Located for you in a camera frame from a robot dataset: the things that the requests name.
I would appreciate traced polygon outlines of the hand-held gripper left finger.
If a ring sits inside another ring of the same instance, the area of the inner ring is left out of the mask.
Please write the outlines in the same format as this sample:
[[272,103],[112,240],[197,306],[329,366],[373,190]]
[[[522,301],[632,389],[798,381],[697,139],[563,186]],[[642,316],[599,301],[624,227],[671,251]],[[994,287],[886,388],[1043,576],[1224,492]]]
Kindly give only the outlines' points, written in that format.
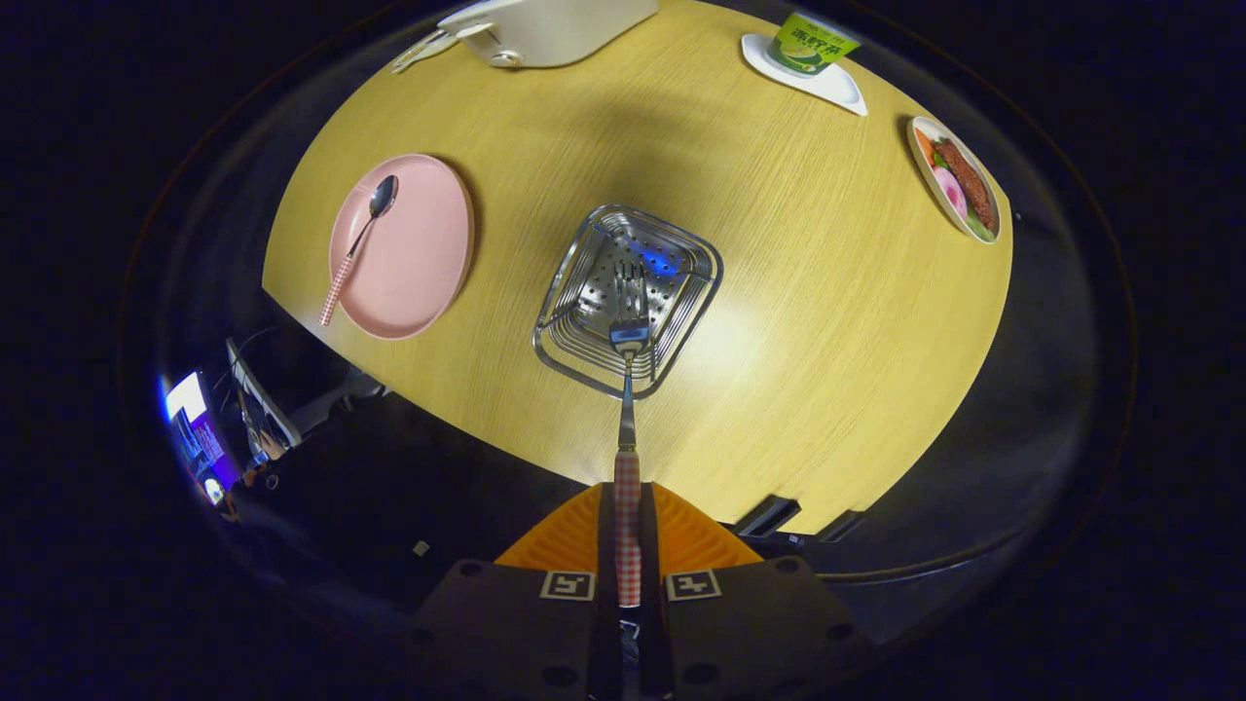
[[495,562],[454,563],[409,628],[420,700],[617,700],[613,489],[571,498]]

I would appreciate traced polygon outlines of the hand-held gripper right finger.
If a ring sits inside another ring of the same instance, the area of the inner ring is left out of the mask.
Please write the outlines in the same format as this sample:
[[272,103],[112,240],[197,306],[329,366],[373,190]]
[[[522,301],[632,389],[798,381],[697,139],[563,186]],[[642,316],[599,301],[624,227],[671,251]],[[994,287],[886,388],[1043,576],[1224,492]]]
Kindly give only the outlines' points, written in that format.
[[640,493],[640,691],[824,700],[877,646],[800,557],[761,558],[685,498]]

